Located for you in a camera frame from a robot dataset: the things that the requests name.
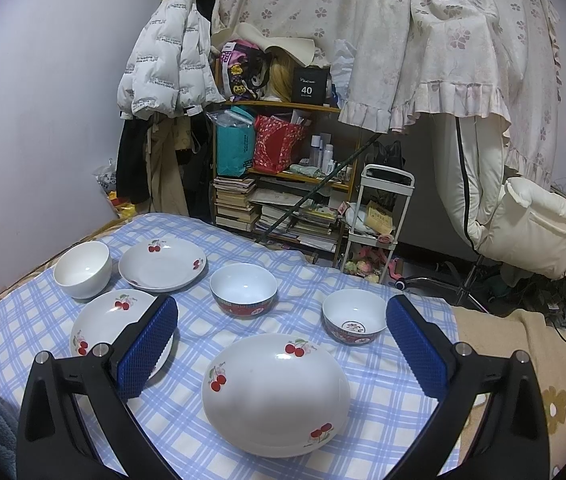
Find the metal cart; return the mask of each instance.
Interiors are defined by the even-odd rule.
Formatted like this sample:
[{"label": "metal cart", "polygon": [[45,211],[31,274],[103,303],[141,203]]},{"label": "metal cart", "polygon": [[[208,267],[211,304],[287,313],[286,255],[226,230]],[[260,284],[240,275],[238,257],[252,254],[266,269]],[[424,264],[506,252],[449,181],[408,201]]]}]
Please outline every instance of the metal cart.
[{"label": "metal cart", "polygon": [[[370,170],[381,170],[386,173],[386,178],[376,178],[371,175]],[[392,176],[403,176],[409,179],[410,184],[398,184],[388,180]],[[405,201],[405,206],[403,206],[402,213],[400,214],[400,221],[398,227],[396,228],[396,234],[394,235],[394,240],[391,243],[381,243],[375,237],[371,235],[358,234],[354,231],[354,226],[356,225],[356,219],[358,218],[358,210],[361,206],[361,199],[363,197],[363,191],[365,187],[371,187],[374,189],[382,189],[390,193],[396,193],[397,195],[403,195],[407,197]],[[345,262],[348,259],[349,247],[352,242],[357,242],[363,245],[369,245],[373,247],[378,247],[381,249],[387,249],[390,251],[385,266],[383,267],[383,272],[379,282],[383,283],[387,275],[387,267],[392,260],[392,255],[394,254],[394,249],[396,248],[396,243],[400,235],[400,229],[402,228],[403,221],[405,220],[405,213],[410,205],[410,199],[412,198],[412,193],[414,192],[414,176],[407,171],[398,170],[397,168],[391,168],[390,166],[382,166],[381,164],[367,164],[361,173],[361,183],[360,190],[358,191],[358,200],[356,200],[356,208],[354,209],[354,222],[353,225],[349,227],[348,233],[348,244],[345,248],[345,254],[343,254],[343,261],[340,265],[340,271],[343,272],[345,269]]]}]

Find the bookshelf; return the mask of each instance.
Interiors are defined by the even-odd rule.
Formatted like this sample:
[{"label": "bookshelf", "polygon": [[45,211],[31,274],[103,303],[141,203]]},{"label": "bookshelf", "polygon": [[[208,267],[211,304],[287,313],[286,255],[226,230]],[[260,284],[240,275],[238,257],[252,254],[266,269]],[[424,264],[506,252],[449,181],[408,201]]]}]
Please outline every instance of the bookshelf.
[{"label": "bookshelf", "polygon": [[[275,110],[281,109],[281,108],[296,108],[298,110],[311,111],[311,112],[316,113],[316,114],[340,113],[339,108],[331,108],[331,107],[327,107],[327,106],[323,107],[323,106],[316,106],[316,105],[305,105],[305,104],[298,104],[298,103],[285,103],[285,102],[276,102],[276,101],[239,101],[239,102],[227,101],[224,104],[227,105],[227,106],[229,106],[229,105],[241,105],[241,106],[262,107],[262,108],[264,108],[264,112],[268,113],[268,114],[275,112]],[[214,125],[212,125],[212,127],[213,127],[213,131],[212,131],[212,180],[214,180],[218,176],[218,174],[216,173],[216,127]],[[359,130],[358,139],[356,141],[356,148],[355,148],[356,150],[360,147],[361,141],[362,141],[362,130]],[[353,193],[354,193],[354,183],[355,183],[355,179],[356,179],[357,164],[358,164],[358,161],[354,160],[354,162],[352,164],[352,171],[351,171],[351,176],[350,176],[349,182],[343,183],[343,182],[331,181],[331,182],[328,182],[326,184],[326,186],[329,186],[333,189],[344,192],[346,194],[346,200],[348,202],[351,202],[351,199],[352,199],[352,196],[353,196]],[[281,180],[287,180],[287,181],[291,181],[291,182],[301,182],[301,183],[305,183],[305,184],[314,184],[314,185],[318,184],[321,181],[321,179],[319,179],[319,178],[313,178],[313,177],[309,177],[309,176],[305,176],[305,175],[301,175],[301,174],[295,174],[295,173],[291,173],[290,171],[284,171],[282,173],[271,174],[271,173],[265,173],[265,172],[262,172],[262,171],[255,170],[254,168],[249,168],[246,171],[246,175],[269,176],[269,177],[275,177],[275,178],[278,178],[278,179],[281,179]],[[215,193],[213,188],[210,191],[210,201],[211,201],[211,207],[212,207],[212,216],[213,216],[213,219],[214,219],[214,224],[216,225],[216,216],[218,214],[218,210],[217,210],[217,206],[216,206],[216,193]],[[333,257],[332,257],[332,266],[336,266],[336,263],[338,261],[338,257],[340,255],[341,247],[343,246],[342,241],[346,237],[346,227],[345,227],[344,222],[338,222],[336,229],[338,229],[338,235],[337,235],[337,239],[336,239],[336,248],[335,248],[335,251],[334,251]],[[227,230],[230,230],[234,234],[239,234],[239,235],[245,236],[247,238],[251,238],[251,239],[258,238],[260,236],[258,232],[244,232],[244,231],[239,231],[239,230],[236,230],[236,229],[227,229]],[[281,238],[280,236],[278,236],[277,234],[274,234],[274,233],[268,235],[268,238],[270,238],[272,240],[282,241],[282,242],[284,242],[286,244],[290,244],[290,245],[304,246],[309,250],[316,251],[316,248],[314,248],[312,246],[306,246],[299,241],[293,242],[293,241],[288,240],[287,238]]]}]

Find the black box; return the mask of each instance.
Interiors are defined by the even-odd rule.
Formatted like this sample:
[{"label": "black box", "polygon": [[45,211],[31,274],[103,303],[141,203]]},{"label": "black box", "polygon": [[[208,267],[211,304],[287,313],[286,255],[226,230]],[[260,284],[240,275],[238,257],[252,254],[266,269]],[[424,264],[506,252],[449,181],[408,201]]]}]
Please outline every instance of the black box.
[{"label": "black box", "polygon": [[296,67],[292,80],[292,102],[321,106],[325,102],[328,75],[325,68]]}]

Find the serving bowl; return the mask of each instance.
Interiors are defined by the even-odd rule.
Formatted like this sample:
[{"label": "serving bowl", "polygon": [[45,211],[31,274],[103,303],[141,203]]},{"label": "serving bowl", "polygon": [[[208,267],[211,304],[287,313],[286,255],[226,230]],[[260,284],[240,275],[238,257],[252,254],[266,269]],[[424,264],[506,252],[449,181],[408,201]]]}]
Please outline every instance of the serving bowl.
[{"label": "serving bowl", "polygon": [[323,319],[328,333],[337,340],[362,345],[387,328],[383,298],[357,288],[343,288],[325,298]]},{"label": "serving bowl", "polygon": [[[98,343],[112,344],[127,325],[141,319],[155,299],[140,290],[121,288],[110,290],[90,301],[80,311],[70,333],[72,356],[86,355]],[[172,335],[150,377],[165,364],[173,341]]]},{"label": "serving bowl", "polygon": [[312,452],[348,418],[349,383],[336,360],[285,334],[240,339],[212,359],[202,384],[207,420],[230,444],[268,458]]},{"label": "serving bowl", "polygon": [[144,240],[129,248],[118,263],[121,276],[147,292],[171,292],[189,285],[205,269],[205,253],[175,237]]},{"label": "serving bowl", "polygon": [[91,241],[72,247],[54,266],[54,281],[76,300],[93,298],[112,277],[112,257],[103,242]]},{"label": "serving bowl", "polygon": [[267,269],[253,264],[230,264],[209,280],[212,295],[222,310],[234,316],[258,316],[274,300],[278,283]]}]

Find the plaid tablecloth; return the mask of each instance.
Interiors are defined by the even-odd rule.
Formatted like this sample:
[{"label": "plaid tablecloth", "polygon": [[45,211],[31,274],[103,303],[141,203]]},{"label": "plaid tablecloth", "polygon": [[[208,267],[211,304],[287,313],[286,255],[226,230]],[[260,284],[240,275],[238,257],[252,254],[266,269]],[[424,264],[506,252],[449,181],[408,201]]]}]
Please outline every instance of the plaid tablecloth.
[{"label": "plaid tablecloth", "polygon": [[[296,251],[269,251],[242,237],[200,221],[148,214],[102,238],[117,260],[144,238],[176,235],[202,247],[208,268],[202,277],[174,293],[180,340],[163,369],[143,394],[128,403],[159,452],[186,480],[382,479],[431,415],[436,401],[425,397],[389,331],[369,345],[336,343],[320,322],[322,300],[341,288],[364,288],[385,299],[394,288],[306,263]],[[226,264],[250,262],[277,278],[278,303],[253,320],[225,315],[209,289],[212,272]],[[114,268],[106,290],[129,288]],[[427,319],[451,341],[458,340],[447,303],[409,295]],[[47,349],[69,357],[69,334],[84,307],[64,295],[48,269],[0,301],[0,396],[18,409],[34,355]],[[252,456],[224,441],[203,411],[200,387],[210,360],[233,341],[249,335],[279,332],[307,338],[327,349],[348,377],[352,403],[340,433],[310,454],[272,460]],[[104,463],[120,469],[88,402],[79,404]],[[458,449],[445,470],[458,462]]]}]

